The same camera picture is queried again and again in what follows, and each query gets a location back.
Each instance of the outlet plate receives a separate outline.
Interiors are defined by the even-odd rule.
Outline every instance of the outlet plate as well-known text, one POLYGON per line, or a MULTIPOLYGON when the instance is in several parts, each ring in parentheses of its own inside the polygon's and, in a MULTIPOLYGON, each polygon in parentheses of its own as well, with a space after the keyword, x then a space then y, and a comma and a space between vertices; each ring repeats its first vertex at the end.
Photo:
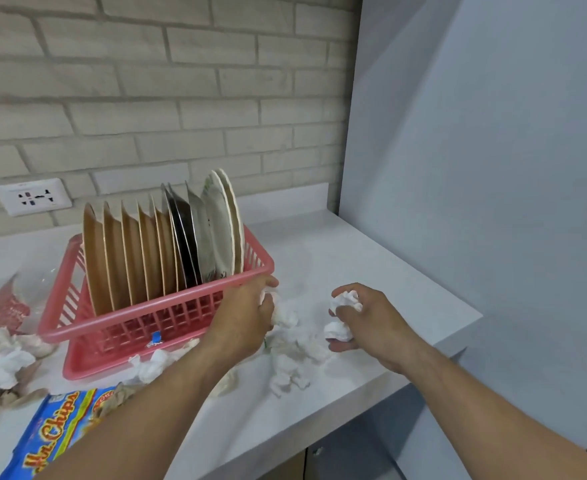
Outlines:
POLYGON ((10 216, 71 207, 71 199, 59 178, 0 185, 0 201, 10 216))

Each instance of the brick wall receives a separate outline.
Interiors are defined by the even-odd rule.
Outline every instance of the brick wall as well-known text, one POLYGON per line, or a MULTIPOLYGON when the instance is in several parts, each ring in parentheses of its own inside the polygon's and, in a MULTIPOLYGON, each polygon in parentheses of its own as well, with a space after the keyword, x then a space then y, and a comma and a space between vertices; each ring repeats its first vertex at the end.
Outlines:
POLYGON ((217 167, 238 194, 329 182, 335 209, 360 2, 0 0, 0 184, 60 177, 74 203, 0 204, 0 235, 217 167))

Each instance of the pink dish rack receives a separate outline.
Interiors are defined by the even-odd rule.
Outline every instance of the pink dish rack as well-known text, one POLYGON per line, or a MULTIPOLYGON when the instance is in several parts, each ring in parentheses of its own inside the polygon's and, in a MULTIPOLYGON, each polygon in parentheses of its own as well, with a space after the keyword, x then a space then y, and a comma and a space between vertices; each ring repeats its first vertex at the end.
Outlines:
POLYGON ((175 349, 201 336, 226 288, 239 286, 257 274, 271 274, 275 268, 271 256, 245 226, 242 273, 97 317, 89 298, 81 245, 81 235, 69 240, 38 327, 45 342, 69 341, 62 370, 69 380, 126 364, 136 354, 145 360, 158 348, 175 349), (161 332, 162 343, 147 347, 156 331, 161 332))

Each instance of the hand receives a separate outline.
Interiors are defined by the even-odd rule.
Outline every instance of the hand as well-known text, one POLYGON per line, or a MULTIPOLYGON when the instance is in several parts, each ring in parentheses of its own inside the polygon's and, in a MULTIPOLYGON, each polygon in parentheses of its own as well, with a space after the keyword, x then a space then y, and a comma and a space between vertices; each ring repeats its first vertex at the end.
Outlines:
POLYGON ((217 356, 224 359, 228 367, 250 357, 262 345, 266 332, 271 330, 273 298, 267 294, 259 305, 260 292, 278 284, 273 276, 260 274, 238 288, 225 290, 202 340, 217 349, 217 356))
POLYGON ((336 288, 331 296, 352 290, 358 293, 362 311, 358 312, 351 306, 338 306, 335 316, 349 325, 353 340, 328 340, 329 348, 333 352, 363 348, 390 371, 404 373, 405 361, 416 346, 428 345, 411 329, 383 292, 353 283, 336 288))

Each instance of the snack bag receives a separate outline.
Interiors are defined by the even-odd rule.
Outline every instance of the snack bag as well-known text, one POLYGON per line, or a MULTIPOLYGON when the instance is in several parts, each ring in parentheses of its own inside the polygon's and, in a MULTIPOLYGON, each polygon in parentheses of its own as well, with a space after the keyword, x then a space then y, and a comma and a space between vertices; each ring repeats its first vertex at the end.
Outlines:
POLYGON ((0 480, 32 479, 101 420, 116 387, 48 395, 26 427, 0 480))

